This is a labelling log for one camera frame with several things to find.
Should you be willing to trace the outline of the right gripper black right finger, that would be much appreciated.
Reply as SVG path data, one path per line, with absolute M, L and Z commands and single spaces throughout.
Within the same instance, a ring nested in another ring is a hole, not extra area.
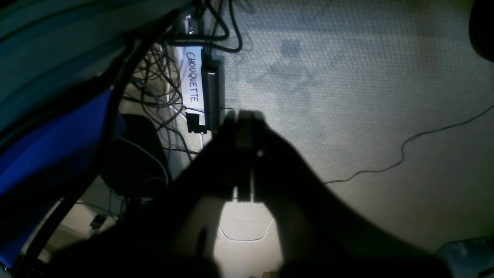
M 266 205 L 289 200 L 308 202 L 328 197 L 322 185 L 298 150 L 270 128 L 259 111 L 252 112 L 254 143 L 255 197 Z

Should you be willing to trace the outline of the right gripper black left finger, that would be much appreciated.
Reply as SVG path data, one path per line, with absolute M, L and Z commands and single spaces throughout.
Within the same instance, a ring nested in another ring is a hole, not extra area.
M 229 111 L 217 134 L 172 183 L 171 205 L 223 205 L 232 197 L 227 177 L 233 169 L 236 113 Z

